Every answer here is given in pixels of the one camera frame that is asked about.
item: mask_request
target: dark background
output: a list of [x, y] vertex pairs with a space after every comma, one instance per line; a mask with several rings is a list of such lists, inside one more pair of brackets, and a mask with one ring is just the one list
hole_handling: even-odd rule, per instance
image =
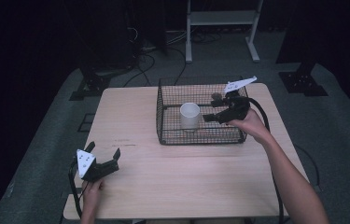
[[[68, 2], [72, 6], [84, 3], [78, 0]], [[168, 29], [185, 27], [186, 1], [123, 1], [126, 6], [119, 3], [121, 1], [106, 2], [114, 4], [106, 8], [107, 15], [118, 18], [121, 24], [127, 20], [126, 23], [137, 26], [140, 35], [156, 45], [164, 43], [161, 35], [165, 26]], [[211, 10], [244, 9], [255, 4], [251, 0], [242, 4], [236, 0], [194, 0], [193, 7], [202, 9], [205, 3]], [[303, 52], [313, 48], [317, 61], [336, 76], [350, 97], [350, 1], [300, 0], [297, 7], [296, 3], [292, 0], [265, 0], [259, 30], [287, 29], [279, 63], [300, 62]], [[114, 10], [113, 6], [119, 5], [121, 10]], [[71, 14], [74, 10], [76, 18], [79, 13], [85, 20], [73, 23], [75, 17]], [[128, 40], [119, 38], [126, 36], [119, 31], [125, 28], [113, 22], [107, 26], [96, 25], [90, 15], [79, 7], [74, 7], [69, 15], [64, 1], [0, 0], [0, 199], [67, 76], [81, 63], [110, 66], [134, 63], [128, 61], [130, 55], [135, 54], [132, 46], [124, 44], [124, 51], [112, 46], [123, 41], [128, 43]], [[157, 30], [148, 30], [147, 24], [153, 23]], [[93, 35], [103, 27], [117, 29], [107, 33], [118, 39], [105, 41]], [[102, 49], [99, 44], [105, 46], [106, 51], [93, 51]], [[118, 57], [112, 57], [113, 53], [123, 53], [121, 60], [116, 61]]]

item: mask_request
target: wire basket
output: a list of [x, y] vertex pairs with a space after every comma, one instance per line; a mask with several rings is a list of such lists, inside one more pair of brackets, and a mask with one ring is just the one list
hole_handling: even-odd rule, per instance
[[[203, 115], [216, 114], [226, 106], [213, 108], [212, 94], [220, 93], [224, 97], [227, 82], [241, 80], [241, 77], [190, 77], [161, 78], [157, 97], [157, 135], [162, 145], [211, 145], [243, 143], [246, 133], [238, 128], [205, 122]], [[239, 90], [241, 96], [247, 96], [245, 87]], [[186, 132], [180, 127], [180, 106], [184, 103], [197, 104], [201, 109], [199, 127]]]

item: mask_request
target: gray carpet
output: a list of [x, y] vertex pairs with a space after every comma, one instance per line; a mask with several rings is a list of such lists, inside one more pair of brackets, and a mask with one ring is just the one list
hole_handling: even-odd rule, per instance
[[[335, 76], [317, 65], [312, 75], [329, 96], [305, 97], [289, 94], [278, 72], [294, 71], [298, 64], [276, 64], [285, 33], [257, 33], [256, 49], [260, 63], [253, 63], [245, 44], [245, 34], [223, 35], [208, 45], [193, 45], [193, 63], [187, 64], [182, 77], [256, 76], [265, 83], [277, 105], [288, 133], [299, 147], [315, 160], [320, 173], [319, 196], [332, 223], [350, 223], [350, 100]], [[172, 45], [184, 52], [184, 43]], [[146, 72], [149, 83], [158, 85], [161, 77], [177, 77], [184, 66], [183, 56], [169, 49], [165, 56], [149, 53], [155, 64]], [[141, 56], [140, 66], [148, 68], [152, 60]], [[110, 87], [122, 87], [139, 73], [114, 77]], [[55, 97], [17, 173], [0, 202], [0, 223], [77, 223], [65, 220], [63, 207], [70, 193], [67, 172], [77, 148], [84, 147], [88, 133], [77, 131], [86, 113], [94, 113], [99, 97], [69, 101], [82, 79], [78, 70], [69, 75]], [[144, 76], [127, 87], [150, 85]], [[300, 149], [301, 162], [312, 184], [316, 183], [313, 163]], [[259, 217], [255, 223], [276, 223], [276, 217]], [[97, 223], [129, 223], [129, 220]]]

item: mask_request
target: white triangular marker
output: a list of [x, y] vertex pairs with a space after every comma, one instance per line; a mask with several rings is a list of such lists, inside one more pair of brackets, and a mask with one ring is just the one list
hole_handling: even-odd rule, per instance
[[224, 93], [227, 93], [229, 91], [237, 91], [237, 90], [241, 89], [243, 86], [250, 84], [256, 80], [257, 80], [256, 77], [252, 77], [252, 78], [239, 80], [239, 81], [235, 81], [235, 82], [229, 82], [227, 84], [227, 86], [224, 88]]
[[78, 174], [79, 178], [84, 177], [87, 171], [90, 169], [93, 161], [95, 160], [95, 156], [91, 153], [86, 152], [84, 150], [77, 150], [77, 163], [78, 163]]

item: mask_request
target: white metal stand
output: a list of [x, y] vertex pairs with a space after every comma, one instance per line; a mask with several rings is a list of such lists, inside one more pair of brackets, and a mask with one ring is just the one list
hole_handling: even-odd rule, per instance
[[193, 25], [238, 25], [251, 24], [251, 34], [246, 40], [253, 62], [259, 62], [259, 55], [254, 47], [253, 40], [259, 23], [263, 0], [259, 0], [256, 10], [244, 11], [195, 11], [191, 12], [191, 0], [187, 7], [187, 41], [186, 41], [186, 63], [192, 63], [191, 50], [191, 26]]

